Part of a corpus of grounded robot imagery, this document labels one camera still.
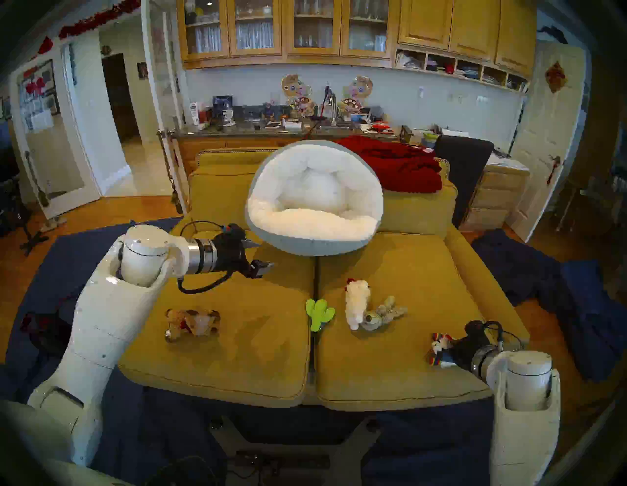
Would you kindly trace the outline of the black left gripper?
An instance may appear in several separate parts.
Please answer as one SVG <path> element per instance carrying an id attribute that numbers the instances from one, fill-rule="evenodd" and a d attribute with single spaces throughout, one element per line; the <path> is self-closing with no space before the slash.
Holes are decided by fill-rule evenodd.
<path id="1" fill-rule="evenodd" d="M 246 258 L 246 250 L 258 248 L 261 243 L 254 242 L 246 237 L 246 231 L 237 224 L 228 224 L 223 231 L 213 238 L 215 248 L 213 256 L 213 271 L 226 272 L 225 278 L 230 278 L 238 272 L 246 278 L 260 279 L 273 267 L 273 262 Z"/>

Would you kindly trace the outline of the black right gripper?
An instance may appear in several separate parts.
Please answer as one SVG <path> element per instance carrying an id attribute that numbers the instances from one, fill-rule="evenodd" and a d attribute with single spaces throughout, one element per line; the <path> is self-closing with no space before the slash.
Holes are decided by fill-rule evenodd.
<path id="1" fill-rule="evenodd" d="M 490 346 L 486 334 L 487 323 L 470 321 L 465 325 L 466 336 L 455 341 L 449 349 L 453 362 L 463 370 L 471 370 L 471 363 L 475 354 L 482 348 Z"/>

